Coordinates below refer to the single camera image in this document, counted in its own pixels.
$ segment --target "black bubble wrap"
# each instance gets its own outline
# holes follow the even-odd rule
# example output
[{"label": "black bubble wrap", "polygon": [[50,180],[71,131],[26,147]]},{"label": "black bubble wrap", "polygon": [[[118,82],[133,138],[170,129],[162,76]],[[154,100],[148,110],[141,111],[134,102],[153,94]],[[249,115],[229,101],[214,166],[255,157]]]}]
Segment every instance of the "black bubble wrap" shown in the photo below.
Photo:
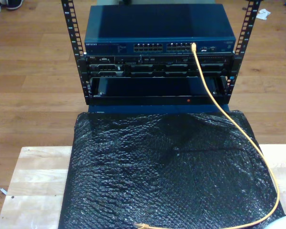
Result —
[{"label": "black bubble wrap", "polygon": [[[232,118],[254,139],[246,117]],[[273,207],[269,172],[221,114],[78,116],[59,229],[215,229]],[[282,217],[281,205],[264,228]]]}]

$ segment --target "cable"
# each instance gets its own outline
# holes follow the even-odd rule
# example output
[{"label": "cable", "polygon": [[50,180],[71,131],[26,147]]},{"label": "cable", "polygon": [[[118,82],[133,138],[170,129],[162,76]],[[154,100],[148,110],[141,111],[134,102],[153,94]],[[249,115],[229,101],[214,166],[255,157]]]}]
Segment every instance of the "cable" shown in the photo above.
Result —
[{"label": "cable", "polygon": [[[196,44],[192,43],[192,47],[191,48],[192,48],[192,53],[194,55],[194,58],[195,58],[195,61],[196,61],[197,67],[198,67],[198,71],[200,73],[200,77],[201,77],[201,80],[202,80],[202,83],[204,85],[204,88],[205,88],[206,92],[210,96],[210,98],[213,101],[213,103],[221,111],[221,113],[223,113],[223,115],[226,116],[235,125],[235,127],[248,139],[248,141],[251,143],[251,145],[257,150],[257,152],[259,153],[259,155],[261,156],[261,158],[265,162],[265,164],[266,164],[266,166],[267,166],[267,168],[269,170],[269,173],[270,173],[270,175],[271,175],[271,177],[273,179],[275,187],[276,187],[276,193],[277,193],[276,203],[273,206],[272,210],[267,215],[265,215],[261,219],[255,221],[255,222],[252,222],[252,223],[247,223],[247,224],[234,226],[234,227],[223,228],[223,229],[240,229],[240,228],[246,228],[246,227],[250,227],[250,226],[256,225],[256,224],[258,224],[260,222],[263,222],[267,218],[269,218],[274,213],[274,211],[276,210],[276,208],[278,206],[278,203],[279,203],[279,200],[280,200],[280,190],[278,188],[276,177],[273,174],[271,168],[269,167],[269,164],[267,163],[267,161],[266,161],[262,151],[257,147],[257,145],[254,143],[254,141],[252,141],[251,138],[245,133],[245,131],[242,130],[242,128],[220,107],[220,105],[214,99],[212,93],[210,92],[210,90],[208,89],[208,86],[206,85],[206,82],[205,82],[205,79],[204,79],[204,74],[203,74],[203,72],[201,70],[201,67],[200,67],[200,64],[199,64],[199,60],[198,60],[197,53],[196,53]],[[135,223],[134,226],[137,227],[138,229],[166,229],[166,228],[150,227],[148,224],[137,224],[137,223]]]},{"label": "cable", "polygon": [[1,187],[0,187],[0,191],[1,191],[4,195],[6,195],[6,194],[8,193],[7,191],[5,191],[4,188],[1,188]]}]

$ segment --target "ethernet port row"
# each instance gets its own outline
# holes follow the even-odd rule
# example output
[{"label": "ethernet port row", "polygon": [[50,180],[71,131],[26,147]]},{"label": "ethernet port row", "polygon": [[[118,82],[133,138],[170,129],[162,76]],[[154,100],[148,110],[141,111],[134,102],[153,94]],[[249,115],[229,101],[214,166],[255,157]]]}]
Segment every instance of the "ethernet port row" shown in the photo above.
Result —
[{"label": "ethernet port row", "polygon": [[167,44],[166,50],[169,52],[175,51],[186,51],[189,52],[191,49],[191,43],[170,43]]},{"label": "ethernet port row", "polygon": [[163,45],[159,43],[152,44],[135,44],[133,46],[134,52],[159,52],[163,51]]}]

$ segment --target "wooden floor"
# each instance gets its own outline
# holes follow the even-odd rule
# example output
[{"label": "wooden floor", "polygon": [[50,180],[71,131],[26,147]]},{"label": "wooden floor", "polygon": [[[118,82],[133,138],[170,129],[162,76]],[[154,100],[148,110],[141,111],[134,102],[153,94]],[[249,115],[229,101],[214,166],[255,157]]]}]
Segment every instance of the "wooden floor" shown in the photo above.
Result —
[{"label": "wooden floor", "polygon": [[[76,0],[84,37],[89,6]],[[236,36],[247,6],[224,3]],[[286,144],[286,7],[266,0],[268,20],[256,20],[231,109],[245,113],[261,144]],[[0,13],[0,187],[8,188],[23,146],[70,146],[84,102],[59,0],[25,0]],[[0,193],[0,210],[4,201]]]}]

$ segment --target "black metal bracket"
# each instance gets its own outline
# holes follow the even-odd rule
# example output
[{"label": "black metal bracket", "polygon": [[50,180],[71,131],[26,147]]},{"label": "black metal bracket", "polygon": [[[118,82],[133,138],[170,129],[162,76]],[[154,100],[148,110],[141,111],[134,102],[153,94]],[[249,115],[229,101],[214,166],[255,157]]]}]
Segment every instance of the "black metal bracket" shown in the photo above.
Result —
[{"label": "black metal bracket", "polygon": [[244,55],[249,43],[249,39],[252,33],[253,25],[258,13],[260,0],[250,0],[248,2],[247,11],[245,14],[243,26],[236,44],[234,62],[231,67],[231,72],[227,76],[227,83],[225,87],[226,101],[229,103],[236,79],[239,73],[240,66],[244,59]]},{"label": "black metal bracket", "polygon": [[260,0],[250,0],[248,2],[242,30],[235,49],[235,54],[238,56],[244,57],[260,3]]},{"label": "black metal bracket", "polygon": [[67,28],[72,44],[72,50],[75,57],[77,70],[80,75],[82,83],[82,90],[84,92],[86,104],[88,105],[90,96],[92,96],[92,94],[90,91],[89,81],[87,80],[87,77],[85,77],[87,75],[86,60],[82,47],[81,34],[78,28],[74,3],[73,0],[61,0],[61,4],[67,23]]}]

